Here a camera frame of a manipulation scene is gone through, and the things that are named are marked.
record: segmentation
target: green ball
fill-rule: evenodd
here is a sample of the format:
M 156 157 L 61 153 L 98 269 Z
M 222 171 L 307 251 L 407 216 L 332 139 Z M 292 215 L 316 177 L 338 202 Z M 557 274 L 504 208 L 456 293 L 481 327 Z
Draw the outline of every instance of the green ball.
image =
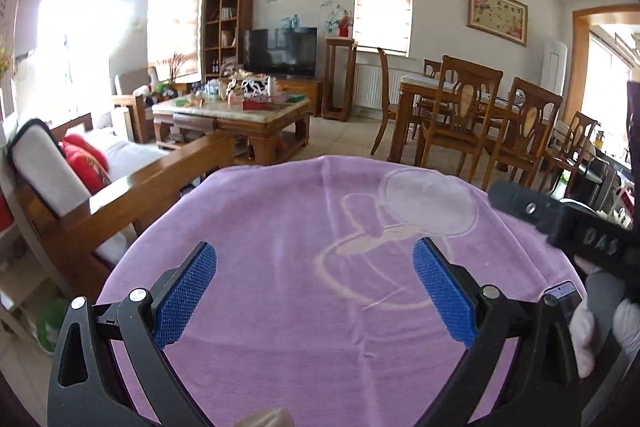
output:
M 36 322 L 36 336 L 40 347 L 47 353 L 53 353 L 56 350 L 68 306 L 68 302 L 63 299 L 54 299 L 45 304 L 40 311 Z

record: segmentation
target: wooden door frame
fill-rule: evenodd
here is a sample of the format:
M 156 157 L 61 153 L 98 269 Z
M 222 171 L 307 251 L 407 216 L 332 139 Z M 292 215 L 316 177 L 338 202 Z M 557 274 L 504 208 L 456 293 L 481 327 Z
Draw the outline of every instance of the wooden door frame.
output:
M 598 6 L 574 12 L 574 47 L 571 54 L 571 76 L 561 120 L 567 122 L 582 108 L 589 61 L 591 26 L 601 24 L 640 25 L 640 4 Z

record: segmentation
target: television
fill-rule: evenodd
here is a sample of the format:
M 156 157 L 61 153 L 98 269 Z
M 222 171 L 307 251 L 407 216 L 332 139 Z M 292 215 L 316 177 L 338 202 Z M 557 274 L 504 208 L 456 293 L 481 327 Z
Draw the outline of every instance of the television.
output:
M 244 68 L 254 73 L 316 76 L 318 28 L 244 33 Z

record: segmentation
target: silver screw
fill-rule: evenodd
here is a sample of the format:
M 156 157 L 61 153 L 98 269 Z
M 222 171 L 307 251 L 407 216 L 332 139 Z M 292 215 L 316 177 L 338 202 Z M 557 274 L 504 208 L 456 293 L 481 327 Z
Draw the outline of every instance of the silver screw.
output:
M 545 304 L 547 306 L 558 306 L 558 299 L 556 299 L 553 295 L 545 295 Z
M 143 290 L 142 288 L 138 288 L 137 290 L 133 290 L 129 294 L 129 300 L 131 300 L 133 302 L 140 302 L 145 297 L 146 297 L 146 290 Z
M 487 297 L 488 299 L 497 299 L 500 296 L 500 290 L 495 286 L 485 286 L 482 288 L 482 295 Z
M 71 301 L 71 307 L 75 310 L 79 310 L 80 308 L 82 308 L 82 306 L 84 306 L 85 302 L 86 299 L 84 297 L 76 297 Z

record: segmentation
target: round table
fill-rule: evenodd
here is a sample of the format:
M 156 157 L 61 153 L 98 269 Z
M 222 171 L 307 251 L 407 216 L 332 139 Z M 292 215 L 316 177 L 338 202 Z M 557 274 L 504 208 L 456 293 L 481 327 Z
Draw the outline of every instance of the round table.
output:
M 127 251 L 99 301 L 150 288 L 199 241 L 218 270 L 182 338 L 164 350 L 210 420 L 285 407 L 296 427 L 412 426 L 455 368 L 452 340 L 415 275 L 431 237 L 480 285 L 536 301 L 577 274 L 532 226 L 427 169 L 323 156 L 210 176 Z M 489 412 L 505 350 L 476 416 Z M 154 418 L 117 350 L 138 410 Z

